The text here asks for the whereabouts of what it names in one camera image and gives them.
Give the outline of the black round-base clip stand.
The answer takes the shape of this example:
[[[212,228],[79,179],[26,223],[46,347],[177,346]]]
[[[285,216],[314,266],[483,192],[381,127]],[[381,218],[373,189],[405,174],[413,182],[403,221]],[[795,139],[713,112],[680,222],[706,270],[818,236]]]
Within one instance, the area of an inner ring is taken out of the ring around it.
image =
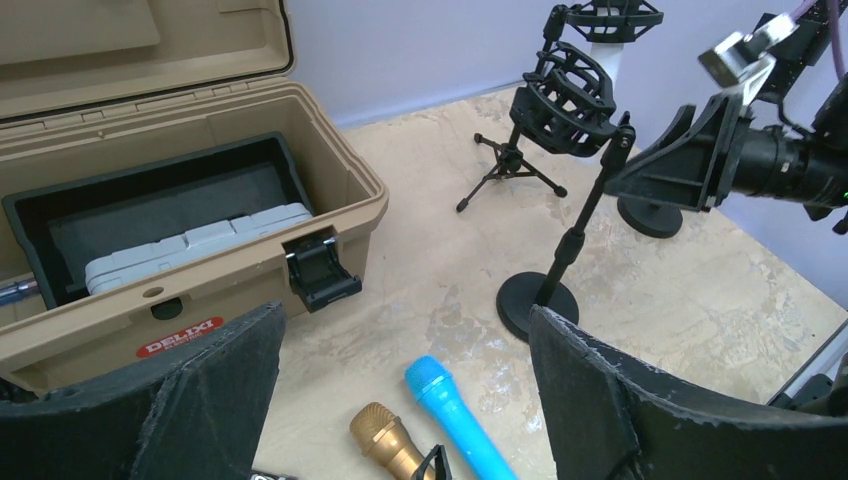
[[[453,474],[443,444],[436,444],[412,473],[412,480],[452,480]]]

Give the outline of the white microphone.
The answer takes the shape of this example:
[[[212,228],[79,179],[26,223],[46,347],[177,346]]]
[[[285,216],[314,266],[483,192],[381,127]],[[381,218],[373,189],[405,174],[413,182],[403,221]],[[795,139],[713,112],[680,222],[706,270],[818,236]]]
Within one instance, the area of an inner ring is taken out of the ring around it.
[[[590,56],[601,65],[612,84],[616,83],[624,48],[623,43],[593,42],[591,44]]]

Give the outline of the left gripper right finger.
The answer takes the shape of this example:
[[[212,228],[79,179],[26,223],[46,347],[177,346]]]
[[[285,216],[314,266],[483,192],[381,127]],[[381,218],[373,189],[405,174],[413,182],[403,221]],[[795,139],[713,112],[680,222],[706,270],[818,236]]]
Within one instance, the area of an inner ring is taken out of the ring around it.
[[[560,479],[843,479],[847,420],[730,397],[546,307],[529,346]]]

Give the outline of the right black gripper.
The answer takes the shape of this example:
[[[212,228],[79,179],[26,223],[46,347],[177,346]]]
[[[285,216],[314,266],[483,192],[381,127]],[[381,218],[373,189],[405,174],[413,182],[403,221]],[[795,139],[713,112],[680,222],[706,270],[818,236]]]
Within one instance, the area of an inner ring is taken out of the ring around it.
[[[604,193],[690,211],[730,193],[819,201],[812,145],[779,126],[756,129],[739,94],[716,94],[703,109],[681,106],[665,131],[604,185]]]

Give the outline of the gold microphone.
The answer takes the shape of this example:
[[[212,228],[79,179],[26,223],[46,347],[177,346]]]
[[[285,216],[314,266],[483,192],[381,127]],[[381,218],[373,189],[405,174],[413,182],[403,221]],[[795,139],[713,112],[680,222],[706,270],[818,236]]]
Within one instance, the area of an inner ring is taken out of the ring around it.
[[[387,407],[379,402],[367,404],[353,417],[349,430],[362,455],[384,468],[394,479],[416,479],[425,456],[401,418]]]

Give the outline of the blue microphone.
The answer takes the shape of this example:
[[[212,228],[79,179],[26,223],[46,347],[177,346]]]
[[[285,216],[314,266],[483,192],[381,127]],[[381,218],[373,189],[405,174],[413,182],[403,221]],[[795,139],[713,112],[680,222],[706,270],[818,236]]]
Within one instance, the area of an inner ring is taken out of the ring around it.
[[[411,363],[405,381],[416,403],[448,435],[477,479],[517,479],[460,395],[452,374],[435,357]]]

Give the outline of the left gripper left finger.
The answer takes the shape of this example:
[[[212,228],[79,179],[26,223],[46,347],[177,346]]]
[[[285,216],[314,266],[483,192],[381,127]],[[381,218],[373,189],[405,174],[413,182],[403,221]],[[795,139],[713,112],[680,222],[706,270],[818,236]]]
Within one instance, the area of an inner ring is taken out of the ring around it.
[[[248,479],[286,315],[262,305],[184,345],[1,405],[5,479]]]

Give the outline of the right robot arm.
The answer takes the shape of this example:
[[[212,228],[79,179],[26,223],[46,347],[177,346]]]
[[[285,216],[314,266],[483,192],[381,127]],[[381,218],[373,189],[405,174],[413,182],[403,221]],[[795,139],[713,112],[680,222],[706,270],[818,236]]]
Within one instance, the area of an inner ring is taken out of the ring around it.
[[[678,111],[667,131],[606,181],[607,195],[708,212],[732,192],[804,206],[813,221],[847,204],[847,82],[840,80],[812,128],[752,127],[739,94],[719,93]]]

